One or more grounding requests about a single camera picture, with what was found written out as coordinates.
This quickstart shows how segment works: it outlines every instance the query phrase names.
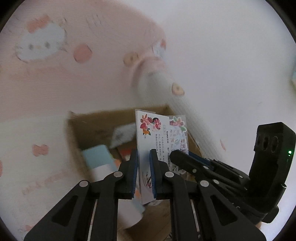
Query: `open cardboard box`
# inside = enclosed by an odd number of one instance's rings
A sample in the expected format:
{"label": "open cardboard box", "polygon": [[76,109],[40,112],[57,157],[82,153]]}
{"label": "open cardboard box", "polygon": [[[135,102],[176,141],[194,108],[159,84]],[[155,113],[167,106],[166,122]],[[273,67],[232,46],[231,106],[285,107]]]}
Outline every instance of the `open cardboard box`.
{"label": "open cardboard box", "polygon": [[[109,147],[116,127],[136,121],[135,109],[152,111],[160,115],[175,114],[167,105],[81,115],[70,114],[67,122],[68,144],[77,169],[85,179],[89,180],[90,174],[81,151],[97,145]],[[188,142],[189,150],[201,156],[200,149],[190,134],[188,135]],[[110,149],[110,152],[114,158],[120,159],[117,149]],[[170,205],[169,201],[165,200],[157,206],[147,205],[142,220],[129,229],[119,231],[118,239],[126,241],[163,241],[170,232]]]}

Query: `pink polka dot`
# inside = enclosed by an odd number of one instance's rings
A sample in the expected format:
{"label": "pink polka dot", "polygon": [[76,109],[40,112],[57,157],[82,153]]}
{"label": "pink polka dot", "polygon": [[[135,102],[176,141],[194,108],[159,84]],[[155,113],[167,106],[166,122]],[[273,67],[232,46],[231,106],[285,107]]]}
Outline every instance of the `pink polka dot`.
{"label": "pink polka dot", "polygon": [[91,59],[92,51],[86,44],[79,44],[74,50],[73,57],[77,63],[83,64]]}

